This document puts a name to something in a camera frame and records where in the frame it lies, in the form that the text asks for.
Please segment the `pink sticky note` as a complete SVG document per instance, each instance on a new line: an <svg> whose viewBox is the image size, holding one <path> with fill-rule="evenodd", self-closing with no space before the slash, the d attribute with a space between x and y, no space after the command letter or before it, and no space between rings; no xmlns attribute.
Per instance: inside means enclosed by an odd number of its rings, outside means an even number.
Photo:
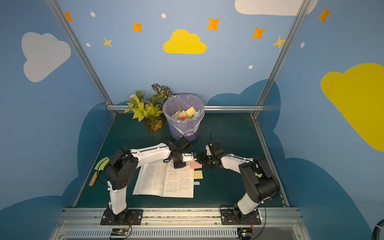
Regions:
<svg viewBox="0 0 384 240"><path fill-rule="evenodd" d="M196 162L196 161L191 161L190 162L190 168L195 170L195 169L201 169L203 166L202 164Z"/></svg>

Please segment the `yellow sticky note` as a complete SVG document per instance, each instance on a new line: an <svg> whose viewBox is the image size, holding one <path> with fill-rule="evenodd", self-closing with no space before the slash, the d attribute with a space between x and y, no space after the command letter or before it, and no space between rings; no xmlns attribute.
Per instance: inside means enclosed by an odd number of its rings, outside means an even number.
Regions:
<svg viewBox="0 0 384 240"><path fill-rule="evenodd" d="M195 180L203 179L203 171L194 171L194 179Z"/></svg>

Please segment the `paperback book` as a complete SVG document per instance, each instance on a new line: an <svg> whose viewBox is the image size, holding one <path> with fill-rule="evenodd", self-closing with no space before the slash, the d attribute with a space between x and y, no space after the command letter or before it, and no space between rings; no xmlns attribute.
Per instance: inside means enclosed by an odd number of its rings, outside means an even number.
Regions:
<svg viewBox="0 0 384 240"><path fill-rule="evenodd" d="M193 198L194 170L190 164L175 169L174 162L157 161L140 167L133 195L163 198Z"/></svg>

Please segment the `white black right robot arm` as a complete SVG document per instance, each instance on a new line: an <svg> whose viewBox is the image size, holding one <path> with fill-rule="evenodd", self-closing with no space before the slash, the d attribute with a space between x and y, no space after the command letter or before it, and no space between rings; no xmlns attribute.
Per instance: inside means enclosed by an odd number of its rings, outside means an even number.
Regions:
<svg viewBox="0 0 384 240"><path fill-rule="evenodd" d="M206 145L206 151L198 156L198 163L209 168L218 166L232 170L242 177L246 193L234 207L234 214L239 220L249 217L262 202L280 193L281 185L264 158L225 154L218 141Z"/></svg>

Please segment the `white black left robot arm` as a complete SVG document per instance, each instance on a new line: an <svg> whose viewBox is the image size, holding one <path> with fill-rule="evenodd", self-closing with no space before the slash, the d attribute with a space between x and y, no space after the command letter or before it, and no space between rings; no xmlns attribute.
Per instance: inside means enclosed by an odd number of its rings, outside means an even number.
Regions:
<svg viewBox="0 0 384 240"><path fill-rule="evenodd" d="M127 186L137 169L140 174L134 195L154 195L170 198L192 198L193 169L190 162L195 158L187 153L190 142L182 137L178 141L166 141L158 145L125 151L107 159L105 173L110 200L107 212L122 218L127 209Z"/></svg>

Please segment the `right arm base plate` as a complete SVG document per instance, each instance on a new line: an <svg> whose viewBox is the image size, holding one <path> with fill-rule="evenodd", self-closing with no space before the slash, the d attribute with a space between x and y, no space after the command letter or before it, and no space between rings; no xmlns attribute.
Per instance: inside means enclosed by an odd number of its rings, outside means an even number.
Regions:
<svg viewBox="0 0 384 240"><path fill-rule="evenodd" d="M258 210L243 215L238 209L220 208L222 225L261 225L262 217Z"/></svg>

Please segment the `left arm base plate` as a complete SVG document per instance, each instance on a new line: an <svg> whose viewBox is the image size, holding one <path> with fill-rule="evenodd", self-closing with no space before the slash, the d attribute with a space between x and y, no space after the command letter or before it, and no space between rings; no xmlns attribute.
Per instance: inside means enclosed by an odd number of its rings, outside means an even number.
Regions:
<svg viewBox="0 0 384 240"><path fill-rule="evenodd" d="M107 208L102 216L100 225L102 226L138 226L141 224L144 210L125 209L115 215L110 208Z"/></svg>

